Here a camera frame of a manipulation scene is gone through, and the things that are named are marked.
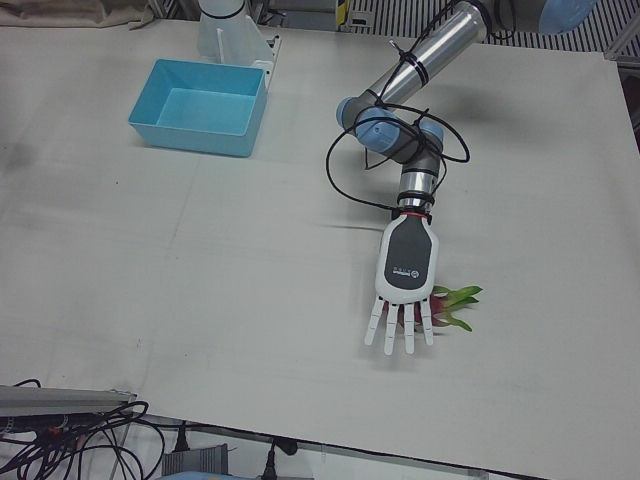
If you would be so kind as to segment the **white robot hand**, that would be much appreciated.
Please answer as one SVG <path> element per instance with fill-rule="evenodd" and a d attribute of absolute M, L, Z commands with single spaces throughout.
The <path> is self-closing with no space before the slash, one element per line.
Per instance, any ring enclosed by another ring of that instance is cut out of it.
<path fill-rule="evenodd" d="M 384 354 L 394 350 L 398 324 L 403 325 L 405 351 L 415 348 L 415 323 L 419 317 L 425 343 L 433 344 L 432 308 L 439 240 L 429 217 L 402 212 L 385 228 L 376 264 L 375 300 L 364 338 L 373 344 L 379 321 L 385 320 Z"/>

